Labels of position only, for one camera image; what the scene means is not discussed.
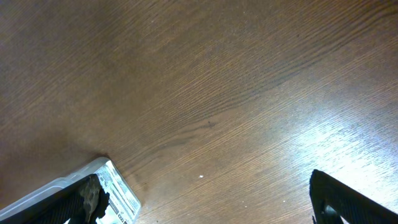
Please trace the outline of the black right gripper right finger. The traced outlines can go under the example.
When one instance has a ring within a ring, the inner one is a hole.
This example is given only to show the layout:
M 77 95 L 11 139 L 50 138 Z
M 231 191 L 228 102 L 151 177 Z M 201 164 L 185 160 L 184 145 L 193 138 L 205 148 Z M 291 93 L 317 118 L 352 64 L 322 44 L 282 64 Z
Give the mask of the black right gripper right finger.
M 320 170 L 313 170 L 309 195 L 316 224 L 397 223 L 397 214 Z

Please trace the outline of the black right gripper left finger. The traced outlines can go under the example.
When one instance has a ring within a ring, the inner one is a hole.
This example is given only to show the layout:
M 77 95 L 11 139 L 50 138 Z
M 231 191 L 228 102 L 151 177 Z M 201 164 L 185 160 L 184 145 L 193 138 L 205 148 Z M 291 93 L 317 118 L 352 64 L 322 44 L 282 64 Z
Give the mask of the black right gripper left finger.
M 103 218 L 109 205 L 96 174 L 90 174 L 65 189 L 18 212 L 1 224 L 89 224 Z

